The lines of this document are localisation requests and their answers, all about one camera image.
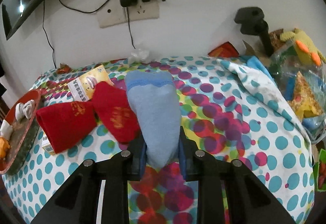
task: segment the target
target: red sock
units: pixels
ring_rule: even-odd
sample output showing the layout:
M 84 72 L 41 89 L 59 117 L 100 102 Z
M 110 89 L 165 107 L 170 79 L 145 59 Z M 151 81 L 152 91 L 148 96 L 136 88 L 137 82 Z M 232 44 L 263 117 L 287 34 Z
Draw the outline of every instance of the red sock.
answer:
M 118 142 L 128 143 L 138 136 L 139 124 L 126 91 L 100 82 L 95 86 L 92 102 L 99 118 Z
M 36 119 L 55 153 L 70 149 L 96 127 L 91 102 L 53 104 L 36 111 Z

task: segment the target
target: sock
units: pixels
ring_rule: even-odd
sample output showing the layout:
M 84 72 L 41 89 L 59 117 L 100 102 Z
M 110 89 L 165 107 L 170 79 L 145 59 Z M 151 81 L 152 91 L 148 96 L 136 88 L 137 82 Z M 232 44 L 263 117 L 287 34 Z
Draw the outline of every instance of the sock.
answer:
M 95 111 L 105 127 L 120 143 L 128 143 L 139 135 L 137 117 L 131 110 L 126 91 L 100 82 L 92 98 Z
M 127 97 L 147 144 L 148 163 L 162 168 L 176 155 L 181 113 L 172 75 L 168 72 L 128 72 Z
M 36 119 L 55 153 L 73 147 L 96 127 L 91 102 L 59 103 L 36 111 Z

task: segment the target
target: sock cuff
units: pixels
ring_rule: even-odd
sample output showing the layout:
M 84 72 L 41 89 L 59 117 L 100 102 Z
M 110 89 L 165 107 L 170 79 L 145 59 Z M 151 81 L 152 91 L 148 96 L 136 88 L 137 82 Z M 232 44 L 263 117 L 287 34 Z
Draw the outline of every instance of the sock cuff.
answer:
M 126 83 L 127 92 L 135 86 L 154 85 L 162 87 L 166 84 L 172 84 L 172 75 L 168 72 L 147 73 L 140 71 L 128 72 L 124 78 Z

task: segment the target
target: screw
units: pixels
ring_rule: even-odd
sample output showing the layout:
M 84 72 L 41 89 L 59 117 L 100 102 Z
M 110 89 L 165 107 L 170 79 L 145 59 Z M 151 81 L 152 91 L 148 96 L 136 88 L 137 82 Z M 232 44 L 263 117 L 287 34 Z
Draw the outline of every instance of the screw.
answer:
M 128 151 L 128 150 L 123 150 L 122 152 L 121 152 L 121 156 L 122 157 L 128 157 L 130 155 L 130 151 Z
M 84 160 L 83 162 L 84 166 L 88 167 L 93 164 L 93 161 L 91 159 Z
M 240 160 L 233 160 L 232 163 L 236 167 L 240 167 L 242 165 L 242 162 Z
M 205 152 L 202 151 L 202 150 L 196 150 L 195 154 L 196 154 L 196 156 L 198 156 L 198 157 L 203 157 L 203 156 L 205 155 Z

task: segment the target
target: red tray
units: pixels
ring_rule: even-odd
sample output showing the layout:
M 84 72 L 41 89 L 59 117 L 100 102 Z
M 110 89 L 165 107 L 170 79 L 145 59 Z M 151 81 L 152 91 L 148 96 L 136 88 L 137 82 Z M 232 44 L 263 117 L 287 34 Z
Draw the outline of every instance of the red tray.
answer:
M 20 123 L 16 121 L 15 111 L 18 103 L 27 103 L 29 100 L 35 101 L 35 109 L 31 119 L 24 117 Z M 9 144 L 10 149 L 7 152 L 6 159 L 0 160 L 0 174 L 5 173 L 13 175 L 19 171 L 26 160 L 26 156 L 31 150 L 39 125 L 35 118 L 36 110 L 39 108 L 41 100 L 41 92 L 38 89 L 28 91 L 22 98 L 20 98 L 14 106 L 9 110 L 5 120 L 14 125 L 14 132 L 12 133 Z

